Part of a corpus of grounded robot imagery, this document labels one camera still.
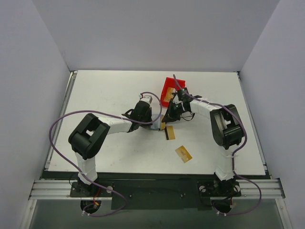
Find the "grey card holder wallet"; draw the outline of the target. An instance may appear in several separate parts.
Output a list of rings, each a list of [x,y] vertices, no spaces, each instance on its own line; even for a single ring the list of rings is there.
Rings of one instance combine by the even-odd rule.
[[[149,129],[154,131],[159,131],[159,122],[160,122],[160,117],[149,126]]]

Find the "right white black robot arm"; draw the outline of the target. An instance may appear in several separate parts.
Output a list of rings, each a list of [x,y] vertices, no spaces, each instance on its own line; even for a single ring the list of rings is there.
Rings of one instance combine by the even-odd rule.
[[[163,123],[176,122],[183,114],[201,115],[211,121],[213,139],[217,145],[228,150],[231,146],[239,145],[244,137],[240,125],[240,116],[235,105],[225,107],[214,105],[201,96],[188,94],[187,88],[175,90],[169,100],[168,108],[162,119]]]

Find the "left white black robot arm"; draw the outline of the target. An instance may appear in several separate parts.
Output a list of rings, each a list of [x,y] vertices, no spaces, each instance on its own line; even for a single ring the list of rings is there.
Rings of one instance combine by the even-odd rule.
[[[152,121],[151,96],[144,96],[131,109],[118,119],[97,117],[87,114],[69,136],[68,142],[77,158],[80,169],[78,178],[82,182],[81,191],[91,197],[98,191],[95,156],[100,151],[106,136],[115,133],[130,133],[142,124]]]

